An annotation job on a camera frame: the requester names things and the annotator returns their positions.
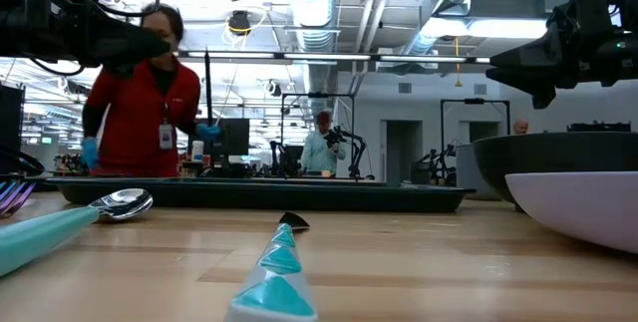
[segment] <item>blue glove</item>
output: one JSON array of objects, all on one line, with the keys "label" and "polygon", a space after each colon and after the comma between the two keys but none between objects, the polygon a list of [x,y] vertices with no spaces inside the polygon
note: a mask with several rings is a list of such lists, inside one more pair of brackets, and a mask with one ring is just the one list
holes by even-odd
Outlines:
[{"label": "blue glove", "polygon": [[100,157],[98,157],[98,145],[95,138],[86,138],[82,141],[82,161],[91,169],[98,166]]},{"label": "blue glove", "polygon": [[221,129],[217,126],[209,127],[206,124],[197,124],[196,127],[197,136],[202,139],[214,139],[219,133],[221,133]]}]

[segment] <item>woman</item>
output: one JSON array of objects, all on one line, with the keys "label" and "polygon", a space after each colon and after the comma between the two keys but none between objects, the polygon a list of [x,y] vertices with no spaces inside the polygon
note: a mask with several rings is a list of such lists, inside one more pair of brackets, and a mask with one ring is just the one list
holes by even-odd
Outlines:
[{"label": "woman", "polygon": [[[183,38],[179,12],[161,5],[142,19],[142,27],[169,43],[171,51],[138,64],[130,78],[104,69],[98,76],[82,113],[83,160],[91,174],[177,176],[175,127],[203,139],[219,134],[218,127],[195,123],[199,78],[172,53]],[[96,135],[108,106],[98,152]]]}]

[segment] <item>red shirt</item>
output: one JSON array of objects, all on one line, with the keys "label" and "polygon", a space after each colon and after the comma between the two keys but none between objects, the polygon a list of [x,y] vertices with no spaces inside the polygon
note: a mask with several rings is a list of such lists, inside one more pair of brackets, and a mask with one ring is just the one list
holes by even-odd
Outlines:
[{"label": "red shirt", "polygon": [[[111,105],[100,143],[100,168],[92,174],[143,177],[177,176],[174,127],[193,122],[199,104],[199,77],[177,60],[175,77],[164,96],[149,62],[135,67],[133,77],[122,79],[105,72],[98,76],[87,104],[98,109]],[[173,126],[173,148],[160,148],[160,125]]]}]

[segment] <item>spoon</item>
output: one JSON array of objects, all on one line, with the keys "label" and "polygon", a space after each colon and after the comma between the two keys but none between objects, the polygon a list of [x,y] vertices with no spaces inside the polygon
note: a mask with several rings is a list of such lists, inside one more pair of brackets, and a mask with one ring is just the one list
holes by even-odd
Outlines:
[{"label": "spoon", "polygon": [[0,276],[46,254],[99,219],[126,220],[144,213],[152,204],[150,193],[128,188],[101,197],[86,207],[0,226]]}]

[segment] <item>desk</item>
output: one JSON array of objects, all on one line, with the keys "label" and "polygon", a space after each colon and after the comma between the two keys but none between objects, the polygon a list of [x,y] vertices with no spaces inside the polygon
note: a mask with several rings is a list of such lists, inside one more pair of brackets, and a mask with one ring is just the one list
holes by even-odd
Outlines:
[{"label": "desk", "polygon": [[[65,206],[57,193],[29,203],[14,220]],[[0,279],[1,320],[221,321],[280,215],[157,208],[91,226]],[[638,321],[637,257],[559,235],[506,202],[301,215],[311,230],[298,252],[321,321]]]}]

